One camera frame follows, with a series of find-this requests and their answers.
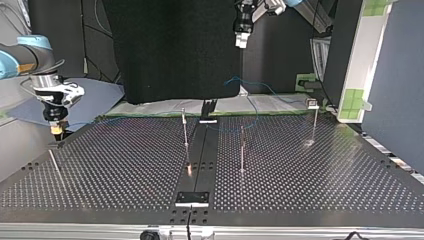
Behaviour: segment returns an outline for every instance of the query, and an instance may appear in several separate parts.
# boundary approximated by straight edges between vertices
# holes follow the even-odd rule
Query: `black backdrop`
[[[124,4],[123,2],[125,4],[132,4],[132,8],[129,9],[133,10],[128,11],[129,9],[126,9],[122,5]],[[249,81],[267,83],[280,93],[294,92],[296,74],[310,73],[313,71],[309,45],[311,26],[294,9],[287,9],[285,13],[278,17],[261,18],[255,25],[255,32],[249,40],[248,49],[244,50],[242,57],[240,57],[241,55],[236,54],[239,50],[235,47],[233,48],[235,36],[232,32],[232,21],[235,10],[232,8],[232,0],[226,0],[226,4],[210,6],[203,4],[210,4],[207,2],[214,1],[179,1],[179,3],[183,2],[184,4],[179,4],[181,6],[178,6],[178,4],[170,5],[173,6],[172,8],[167,8],[164,5],[158,5],[160,7],[152,5],[150,8],[146,8],[146,4],[159,4],[159,2],[146,1],[146,4],[141,6],[141,3],[144,2],[144,0],[106,0],[106,6],[103,6],[102,0],[98,1],[98,18],[102,25],[109,31],[110,27],[108,20],[111,20],[112,32],[115,35],[114,38],[116,38],[115,41],[107,36],[107,34],[101,33],[102,30],[97,24],[94,15],[94,0],[30,0],[29,7],[35,32],[49,37],[55,50],[56,57],[65,58],[67,60],[66,66],[62,69],[63,74],[67,76],[84,76],[84,56],[86,56],[90,60],[87,63],[88,77],[95,79],[101,78],[103,81],[115,81],[115,77],[118,73],[116,62],[118,62],[123,72],[133,72],[123,73],[122,78],[118,80],[118,83],[124,83],[127,98],[133,103],[168,98],[184,98],[185,96],[190,98],[193,96],[197,98],[211,98],[235,95],[238,91],[237,86],[228,88],[222,85],[222,83],[232,75],[241,75],[245,80]],[[109,16],[110,19],[106,17],[105,7],[109,13],[113,14],[112,17]],[[145,14],[152,14],[149,16],[153,17],[155,20],[151,21],[151,19],[143,17],[137,17],[136,20],[134,20],[135,16],[126,17],[129,12],[131,12],[132,15],[140,15],[143,11],[145,11]],[[167,14],[168,17],[160,17],[162,13]],[[149,58],[142,58],[143,53],[140,54],[139,51],[145,51],[146,49],[143,48],[141,44],[138,46],[135,45],[136,43],[140,43],[137,37],[130,40],[134,43],[134,46],[131,46],[131,48],[128,46],[127,50],[124,48],[114,49],[114,42],[115,47],[119,44],[122,45],[123,42],[121,41],[125,38],[130,39],[130,36],[144,35],[149,37],[149,35],[147,35],[148,32],[143,30],[143,28],[156,28],[156,25],[160,23],[160,21],[166,19],[171,23],[172,19],[187,21],[187,24],[193,27],[190,29],[175,28],[174,30],[176,33],[172,33],[174,35],[169,34],[169,36],[186,36],[187,34],[194,34],[196,30],[202,32],[203,35],[200,34],[195,37],[186,36],[187,39],[191,40],[191,43],[188,41],[185,42],[179,37],[180,42],[178,44],[182,46],[184,46],[184,44],[195,44],[197,50],[205,47],[207,44],[212,44],[210,41],[208,42],[208,39],[205,39],[205,32],[207,32],[208,29],[218,32],[218,35],[222,38],[220,40],[220,46],[213,46],[213,49],[218,49],[221,52],[225,51],[227,57],[224,58],[221,56],[221,58],[213,58],[220,62],[211,62],[211,64],[203,63],[203,66],[198,68],[198,71],[201,72],[187,73],[187,76],[190,76],[189,78],[172,78],[172,82],[166,83],[163,81],[163,79],[166,80],[165,77],[158,81],[156,76],[155,81],[153,78],[149,78],[151,73],[146,73],[153,71],[157,75],[161,75],[162,72],[160,71],[167,69],[166,66],[155,66],[156,71],[150,69],[150,67],[147,69],[148,71],[143,72],[141,70],[141,65],[137,61],[152,61],[154,58],[160,59],[161,56],[155,56],[157,54],[152,54],[153,52],[150,51]],[[190,19],[199,19],[203,24],[215,22],[213,23],[215,24],[213,27],[219,27],[220,29],[211,29],[212,26],[207,24],[203,26],[201,24],[196,25],[197,23],[190,22]],[[172,45],[164,44],[164,48],[159,50],[163,53],[170,54],[169,48]],[[199,51],[182,53],[181,49],[173,50],[172,54],[174,55],[171,54],[175,60],[173,63],[178,66],[186,66],[189,63],[194,65],[199,64],[196,63],[196,60],[193,60],[199,58],[198,56],[190,58],[190,54],[193,53],[199,53]],[[202,51],[200,51],[200,53],[206,54],[207,56],[211,54],[211,52],[203,53]],[[178,54],[185,54],[185,58],[181,60],[177,57]],[[132,62],[132,65],[126,64],[129,61],[136,62]],[[172,71],[168,69],[167,74],[163,73],[162,75],[182,75],[184,72],[177,71],[179,69],[179,67],[174,66]],[[140,83],[140,79],[142,78],[147,79],[147,82]],[[207,85],[211,85],[214,91],[210,92]],[[246,88],[252,93],[269,92],[265,88],[251,86],[246,86]]]

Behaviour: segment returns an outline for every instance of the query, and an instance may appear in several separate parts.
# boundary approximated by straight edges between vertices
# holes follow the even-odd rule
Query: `black cloth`
[[[238,94],[234,0],[103,0],[132,104]]]

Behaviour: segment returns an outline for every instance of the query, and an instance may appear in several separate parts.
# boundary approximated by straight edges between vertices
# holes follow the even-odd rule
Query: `metal rod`
[[[244,147],[246,145],[246,140],[244,136],[244,127],[241,126],[241,148],[240,148],[240,170],[244,172]]]
[[[190,163],[190,157],[188,152],[187,120],[185,118],[185,108],[181,109],[181,118],[183,121],[183,128],[184,128],[184,147],[186,150],[186,161],[187,163]]]
[[[54,157],[54,154],[53,154],[53,151],[51,150],[51,149],[49,149],[49,154],[50,154],[50,158],[52,159],[52,161],[53,161],[53,165],[54,165],[54,168],[56,169],[56,171],[60,171],[59,170],[59,166],[57,165],[57,163],[56,163],[56,158]]]
[[[188,147],[188,139],[187,139],[187,120],[185,118],[185,109],[181,109],[181,118],[183,120],[183,127],[184,127],[184,145],[186,148]]]
[[[314,129],[317,126],[317,119],[318,119],[318,108],[315,110]]]

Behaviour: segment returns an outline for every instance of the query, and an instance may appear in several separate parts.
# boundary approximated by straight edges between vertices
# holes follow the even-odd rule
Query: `metal plate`
[[[219,122],[233,128],[246,118]],[[246,137],[241,172],[240,134],[219,133],[215,177],[203,180],[214,185],[209,225],[424,227],[424,186],[346,125],[261,117]]]
[[[190,139],[196,121],[188,119]],[[0,220],[168,224],[185,172],[183,134],[179,118],[96,124],[55,152],[60,172],[44,158],[3,184]]]

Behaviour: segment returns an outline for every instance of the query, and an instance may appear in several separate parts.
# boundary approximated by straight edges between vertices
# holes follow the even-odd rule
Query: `wire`
[[[99,33],[105,35],[106,37],[108,37],[110,39],[113,39],[112,35],[110,35],[109,33],[103,32],[103,31],[101,31],[101,30],[99,30],[99,29],[97,29],[95,27],[92,27],[92,26],[90,26],[88,24],[84,24],[84,27],[87,27],[87,28],[89,28],[89,29],[91,29],[93,31],[96,31],[96,32],[99,32]]]
[[[312,20],[312,40],[314,40],[314,38],[315,38],[315,20],[316,20],[316,18],[317,18],[317,12],[318,12],[318,7],[319,7],[319,4],[320,4],[320,2],[321,2],[322,0],[317,0],[317,4],[316,4],[316,6],[315,6],[315,11],[314,11],[314,19]],[[337,111],[337,108],[336,108],[336,106],[334,106],[334,104],[333,104],[333,102],[331,101],[331,99],[330,99],[330,97],[328,96],[328,94],[327,94],[327,91],[325,90],[325,88],[324,88],[324,83],[323,83],[323,81],[321,80],[321,78],[320,78],[320,76],[319,76],[319,74],[318,74],[318,65],[317,65],[317,61],[315,61],[315,58],[316,58],[316,56],[315,56],[315,51],[314,51],[314,49],[313,49],[313,47],[312,47],[312,58],[313,58],[313,63],[314,63],[314,67],[315,67],[315,69],[316,69],[316,71],[317,71],[317,74],[316,74],[316,77],[317,77],[317,80],[318,80],[318,82],[321,84],[321,88],[322,88],[322,91],[324,92],[324,94],[325,94],[325,97],[328,99],[328,101],[330,102],[330,104],[331,104],[331,107],[334,109],[334,111],[336,112],[336,113],[338,113],[338,111]]]
[[[121,79],[121,71],[118,71],[115,75],[115,77],[113,78],[113,82],[117,83],[119,81],[119,79]]]
[[[248,85],[260,85],[260,86],[265,86],[268,88],[269,91],[272,92],[272,94],[274,94],[274,96],[276,96],[278,99],[280,99],[281,101],[285,102],[285,103],[295,103],[295,102],[300,102],[303,103],[303,101],[300,100],[295,100],[295,101],[287,101],[284,98],[280,97],[268,84],[266,83],[262,83],[262,82],[250,82],[250,81],[246,81],[246,80],[242,80],[237,76],[234,76],[233,78],[231,78],[230,80],[224,82],[224,85],[227,86],[229,83],[234,82],[234,81],[240,81],[242,83],[248,84]]]
[[[30,80],[31,80],[31,78],[28,78],[26,80],[23,80],[21,83],[19,83],[19,86],[22,88],[22,90],[24,90],[25,92],[27,92],[27,93],[31,94],[32,96],[36,97],[38,100],[40,100],[42,102],[45,102],[47,104],[50,104],[52,106],[55,106],[55,107],[65,107],[65,105],[63,105],[63,104],[56,104],[56,103],[52,103],[52,102],[46,101],[46,100],[44,100],[42,98],[39,98],[35,93],[31,92],[26,87],[24,87],[24,83],[26,83],[26,82],[28,82]]]
[[[85,58],[97,69],[100,74],[100,80],[102,79],[102,76],[104,76],[108,82],[113,83],[113,81],[108,76],[106,76],[106,74],[104,74],[102,70],[100,70],[100,68],[87,55]]]
[[[3,14],[6,16],[7,20],[15,28],[16,31],[18,31],[21,35],[29,34],[31,32],[31,29],[26,25],[25,20],[22,19],[21,14],[19,14],[15,9],[13,9],[12,6],[10,6],[9,4],[7,4],[5,2],[0,2],[0,6],[4,6],[4,7],[8,8],[19,19],[19,21],[21,22],[22,26],[24,27],[24,33],[22,33],[21,31],[19,31],[18,28],[16,27],[16,25],[7,16],[6,12],[3,9],[0,9],[3,12]]]
[[[7,16],[7,14],[3,11],[3,9],[0,9],[1,12],[3,13],[3,15],[6,17],[7,21],[10,23],[10,25],[15,29],[15,31],[19,34],[19,35],[25,35],[25,33],[21,32],[21,30],[19,30],[16,25],[12,22],[12,20],[10,20],[9,16]]]
[[[97,15],[97,2],[98,2],[98,0],[94,0],[94,16],[96,17],[97,24],[99,24],[99,27],[100,27],[101,29],[103,29],[103,31],[105,31],[105,32],[106,32],[106,33],[108,33],[109,35],[112,35],[112,32],[108,31],[108,30],[107,30],[105,27],[103,27],[103,25],[100,23],[99,16]]]
[[[191,210],[192,209],[190,208],[190,213],[188,214],[187,225],[186,225],[186,229],[187,229],[187,240],[191,240],[191,231],[190,231]]]
[[[249,129],[249,128],[253,128],[254,126],[256,126],[256,124],[258,123],[258,121],[259,121],[259,111],[258,111],[258,109],[256,108],[256,106],[255,106],[255,104],[253,104],[253,102],[252,102],[252,100],[249,98],[249,96],[246,96],[246,98],[247,98],[247,100],[250,102],[250,104],[252,105],[252,107],[255,109],[255,115],[256,115],[256,118],[255,118],[255,120],[253,121],[253,122],[251,122],[249,125],[247,125],[247,126],[244,126],[243,128],[244,129]],[[210,129],[212,129],[212,130],[215,130],[215,131],[219,131],[219,132],[230,132],[230,133],[238,133],[238,132],[240,132],[241,131],[241,126],[240,126],[240,128],[237,128],[237,129],[235,129],[235,128],[214,128],[214,127],[212,127],[212,126],[210,126],[210,125],[207,125],[207,127],[208,128],[210,128]]]

